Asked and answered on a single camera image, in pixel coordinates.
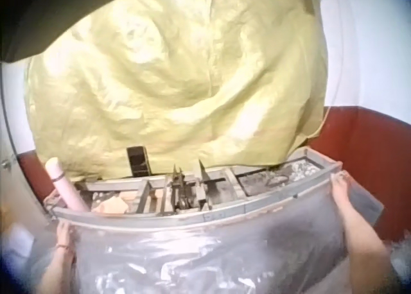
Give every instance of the white tube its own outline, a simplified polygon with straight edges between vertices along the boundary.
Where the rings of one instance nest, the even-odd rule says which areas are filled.
[[[85,204],[74,185],[67,179],[57,157],[46,162],[46,171],[54,184],[54,187],[67,204],[69,209],[80,212],[89,212],[90,208]]]

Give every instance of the plastic wrap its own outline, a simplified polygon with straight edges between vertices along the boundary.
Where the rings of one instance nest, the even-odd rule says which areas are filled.
[[[36,150],[73,178],[277,164],[323,118],[320,0],[115,0],[31,59]]]
[[[280,211],[212,227],[133,233],[78,229],[76,291],[304,293],[346,255],[329,188],[324,184]],[[358,185],[350,199],[368,222],[376,222],[381,203]],[[47,248],[43,240],[37,246]],[[41,260],[37,252],[31,266],[36,272],[30,275],[39,276]]]

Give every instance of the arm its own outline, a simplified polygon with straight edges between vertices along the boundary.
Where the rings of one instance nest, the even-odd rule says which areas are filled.
[[[70,293],[71,265],[74,259],[70,235],[69,224],[60,222],[57,227],[57,248],[37,287],[37,294]]]
[[[348,198],[345,172],[332,175],[332,195],[345,232],[353,294],[397,293],[399,281],[391,266],[390,254],[374,229],[355,210]]]

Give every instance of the crumpled plastic sheet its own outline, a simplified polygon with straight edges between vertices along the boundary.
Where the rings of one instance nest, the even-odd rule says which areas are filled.
[[[353,205],[374,224],[382,204],[362,187],[352,188]],[[75,292],[304,293],[346,255],[328,191],[329,184],[280,211],[212,227],[138,233],[78,229]],[[38,252],[33,256],[37,272],[30,275],[39,278],[43,258]]]
[[[31,59],[26,100],[42,162],[109,179],[133,146],[152,173],[283,162],[326,80],[320,0],[115,0]]]

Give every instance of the yellow tarp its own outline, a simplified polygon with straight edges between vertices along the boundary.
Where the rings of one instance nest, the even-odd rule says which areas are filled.
[[[320,0],[115,0],[31,59],[37,153],[71,178],[275,164],[322,121]]]

